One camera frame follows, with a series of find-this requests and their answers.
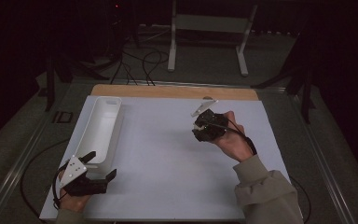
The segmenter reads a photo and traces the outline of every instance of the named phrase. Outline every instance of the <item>hand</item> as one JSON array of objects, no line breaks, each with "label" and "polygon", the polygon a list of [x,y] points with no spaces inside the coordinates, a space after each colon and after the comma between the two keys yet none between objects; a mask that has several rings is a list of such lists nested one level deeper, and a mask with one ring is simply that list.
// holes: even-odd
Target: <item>hand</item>
[{"label": "hand", "polygon": [[[60,179],[63,176],[64,171],[60,172]],[[66,193],[65,189],[60,189],[60,208],[70,210],[77,213],[82,213],[86,207],[87,202],[89,201],[91,195],[85,196],[71,196]]]},{"label": "hand", "polygon": [[[243,126],[235,121],[234,112],[228,111],[224,116],[231,120],[231,122],[228,122],[229,128],[234,130],[238,128],[242,133],[245,133]],[[230,130],[227,130],[223,136],[214,139],[212,143],[216,144],[226,155],[238,162],[245,161],[253,156],[252,150],[246,141],[239,134]]]}]

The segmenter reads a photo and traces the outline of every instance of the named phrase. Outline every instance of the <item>white container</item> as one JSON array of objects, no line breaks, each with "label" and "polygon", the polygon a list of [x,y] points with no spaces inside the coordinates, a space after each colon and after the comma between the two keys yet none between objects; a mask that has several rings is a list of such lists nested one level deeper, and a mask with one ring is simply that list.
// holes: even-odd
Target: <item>white container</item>
[{"label": "white container", "polygon": [[100,96],[96,99],[89,115],[86,128],[76,149],[76,156],[83,157],[91,151],[96,156],[87,163],[90,172],[109,173],[120,134],[123,113],[121,99]]}]

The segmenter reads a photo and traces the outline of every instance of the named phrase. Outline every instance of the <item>dark background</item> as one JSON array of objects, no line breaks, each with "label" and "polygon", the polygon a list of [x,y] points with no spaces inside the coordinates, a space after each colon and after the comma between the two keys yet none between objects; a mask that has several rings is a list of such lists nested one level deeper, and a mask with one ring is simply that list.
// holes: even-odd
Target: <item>dark background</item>
[{"label": "dark background", "polygon": [[[89,4],[92,9],[91,2],[94,1],[78,1],[78,4]],[[233,1],[238,5],[233,10],[225,8],[218,0],[179,2],[178,9],[183,12],[221,16],[245,15],[249,5],[249,2]],[[171,24],[170,1],[133,3],[132,12],[136,17],[129,24]],[[51,43],[79,57],[77,59],[92,59],[92,54],[98,52],[100,46],[90,43],[98,43],[101,36],[90,37],[90,33],[80,28],[85,18],[79,17],[78,9],[74,0],[0,1],[0,129],[38,91],[34,78],[46,70],[45,60]],[[306,33],[302,29],[307,27],[307,22],[317,27],[312,31],[317,38],[300,35],[286,66],[307,63],[310,59],[308,50],[316,49],[316,60],[312,64],[313,84],[320,88],[358,160],[358,1],[339,1],[338,4],[326,1],[260,2],[253,30],[257,34],[270,31],[297,36],[300,31]]]}]

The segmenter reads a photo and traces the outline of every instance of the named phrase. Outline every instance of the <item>wooden edge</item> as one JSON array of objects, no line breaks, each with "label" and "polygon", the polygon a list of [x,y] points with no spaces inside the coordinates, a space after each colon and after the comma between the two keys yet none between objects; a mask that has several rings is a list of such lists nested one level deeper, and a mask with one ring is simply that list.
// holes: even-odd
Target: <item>wooden edge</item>
[{"label": "wooden edge", "polygon": [[91,95],[180,99],[203,99],[205,97],[210,97],[217,100],[258,101],[257,93],[252,89],[215,87],[129,86],[98,84],[95,85],[92,89]]}]

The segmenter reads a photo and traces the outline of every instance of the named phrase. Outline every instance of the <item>jacket sleeve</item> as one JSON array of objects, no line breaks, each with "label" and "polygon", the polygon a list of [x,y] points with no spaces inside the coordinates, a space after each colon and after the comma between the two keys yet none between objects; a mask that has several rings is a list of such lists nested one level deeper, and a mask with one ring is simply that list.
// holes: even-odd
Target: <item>jacket sleeve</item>
[{"label": "jacket sleeve", "polygon": [[58,210],[56,224],[87,224],[88,222],[83,218],[83,214],[69,211],[66,209]]},{"label": "jacket sleeve", "polygon": [[258,155],[234,166],[238,206],[247,224],[303,223],[297,191],[279,171],[268,171]]}]

